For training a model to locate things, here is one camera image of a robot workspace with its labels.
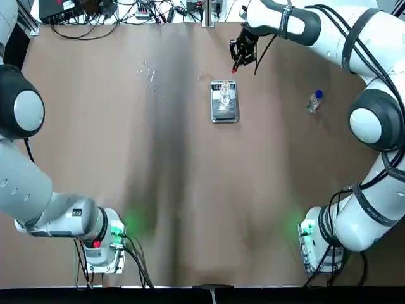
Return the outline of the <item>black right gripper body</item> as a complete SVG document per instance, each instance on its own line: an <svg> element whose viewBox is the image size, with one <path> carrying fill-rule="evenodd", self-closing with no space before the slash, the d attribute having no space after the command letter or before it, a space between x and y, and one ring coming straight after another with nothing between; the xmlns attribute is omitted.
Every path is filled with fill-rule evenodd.
<svg viewBox="0 0 405 304"><path fill-rule="evenodd" d="M239 51L252 51L258 41L258 36L254 35L245 27L242 27L237 38L237 49Z"/></svg>

